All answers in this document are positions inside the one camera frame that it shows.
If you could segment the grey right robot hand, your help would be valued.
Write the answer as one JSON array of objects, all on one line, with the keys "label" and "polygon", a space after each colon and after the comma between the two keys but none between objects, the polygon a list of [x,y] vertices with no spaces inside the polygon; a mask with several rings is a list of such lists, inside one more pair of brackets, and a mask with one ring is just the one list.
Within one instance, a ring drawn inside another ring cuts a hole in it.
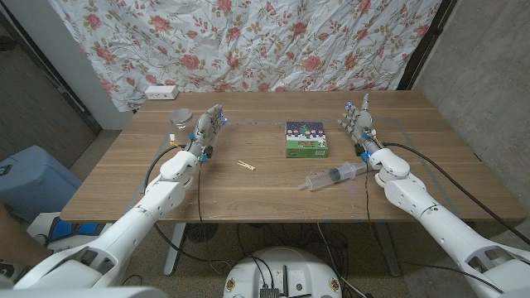
[{"label": "grey right robot hand", "polygon": [[373,128],[372,115],[369,112],[369,94],[365,94],[361,108],[351,102],[344,107],[345,113],[337,123],[347,131],[354,142],[357,156],[368,162],[370,157],[383,145],[377,140],[376,130]]}]

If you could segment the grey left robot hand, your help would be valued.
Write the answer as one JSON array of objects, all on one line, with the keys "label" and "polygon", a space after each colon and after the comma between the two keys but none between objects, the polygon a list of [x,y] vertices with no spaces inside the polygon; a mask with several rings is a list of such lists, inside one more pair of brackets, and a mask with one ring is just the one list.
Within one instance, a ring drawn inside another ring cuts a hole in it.
[{"label": "grey left robot hand", "polygon": [[208,109],[199,117],[186,150],[199,161],[211,158],[215,137],[226,122],[222,105],[216,104]]}]

